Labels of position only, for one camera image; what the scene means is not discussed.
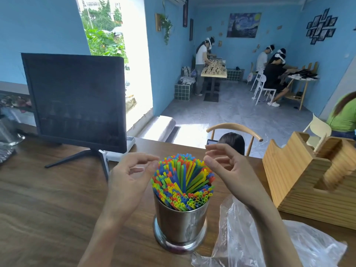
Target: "white t-shirt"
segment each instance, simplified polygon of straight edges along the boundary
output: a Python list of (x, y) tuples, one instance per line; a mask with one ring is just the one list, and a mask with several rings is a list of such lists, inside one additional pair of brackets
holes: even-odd
[(205, 64), (205, 61), (202, 57), (202, 54), (204, 52), (207, 52), (207, 47), (203, 44), (200, 46), (199, 50), (198, 50), (198, 53), (195, 57), (195, 64)]
[(265, 63), (267, 63), (267, 53), (261, 52), (257, 58), (256, 71), (265, 70)]

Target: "shoe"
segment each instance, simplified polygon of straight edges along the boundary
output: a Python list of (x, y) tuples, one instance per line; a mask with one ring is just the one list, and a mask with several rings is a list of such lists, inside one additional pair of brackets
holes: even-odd
[(273, 106), (273, 107), (279, 107), (279, 106), (280, 106), (280, 104), (278, 104), (277, 102), (273, 102), (273, 103), (268, 102), (267, 104), (268, 104), (269, 106)]

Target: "monitor screen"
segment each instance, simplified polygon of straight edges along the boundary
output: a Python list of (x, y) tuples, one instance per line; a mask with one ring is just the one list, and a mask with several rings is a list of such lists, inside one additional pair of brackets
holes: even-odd
[(123, 58), (21, 55), (39, 135), (65, 144), (126, 152)]

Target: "starry night painting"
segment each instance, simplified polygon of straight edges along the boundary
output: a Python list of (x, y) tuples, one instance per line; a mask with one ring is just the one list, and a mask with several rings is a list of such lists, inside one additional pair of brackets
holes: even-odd
[(227, 37), (255, 38), (262, 13), (231, 13)]

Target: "air conditioner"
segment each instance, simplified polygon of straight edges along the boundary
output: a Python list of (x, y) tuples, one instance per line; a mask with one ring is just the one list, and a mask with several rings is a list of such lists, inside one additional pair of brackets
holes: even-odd
[(169, 1), (171, 1), (173, 4), (179, 5), (179, 6), (182, 6), (185, 4), (185, 0), (169, 0)]

